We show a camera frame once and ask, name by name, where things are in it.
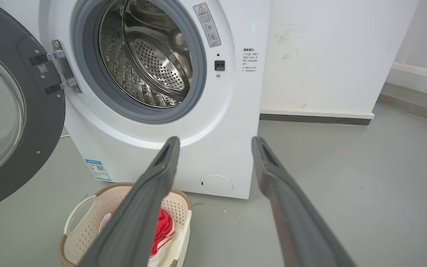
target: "red towel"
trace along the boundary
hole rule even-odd
[[[174,234],[174,221],[167,211],[161,209],[159,212],[158,225],[154,234],[154,242],[151,247],[151,257],[156,255],[158,250],[167,244]]]

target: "door hinge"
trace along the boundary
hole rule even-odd
[[[60,76],[62,83],[53,86],[55,89],[68,89],[71,88],[76,93],[81,93],[82,90],[80,86],[78,86],[78,81],[73,75],[72,68],[68,62],[64,45],[62,41],[59,39],[52,40],[52,49],[54,49],[53,53],[47,53],[39,56],[34,56],[29,58],[29,62],[35,66],[38,64],[52,62],[57,69],[57,72]]]

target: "front-loading washing machine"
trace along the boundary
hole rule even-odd
[[[0,0],[0,201],[42,167],[64,125],[96,179],[136,181],[178,136],[175,188],[247,199],[270,9]]]

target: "warning label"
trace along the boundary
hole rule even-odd
[[[202,24],[205,36],[207,36],[207,40],[209,41],[209,46],[220,46],[222,43],[220,42],[217,27],[215,26],[214,19],[210,14],[210,10],[209,7],[207,7],[207,4],[203,3],[200,5],[196,5],[193,7],[193,10],[197,14],[197,17],[199,18],[199,21]]]
[[[103,167],[102,163],[99,161],[91,161],[90,159],[85,159],[85,161],[88,164],[88,167],[90,167],[90,170],[92,171],[95,178],[98,180],[103,181],[111,181],[110,176],[105,171],[105,168]]]
[[[256,72],[258,66],[258,53],[255,49],[244,47],[242,72]]]

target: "gray floor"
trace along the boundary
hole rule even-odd
[[[259,135],[358,266],[427,266],[427,121],[383,106],[374,113],[368,127],[261,121]],[[39,173],[0,203],[0,266],[61,266],[66,218],[105,185],[70,138],[62,139]],[[256,181],[248,201],[189,196],[185,267],[282,265]]]

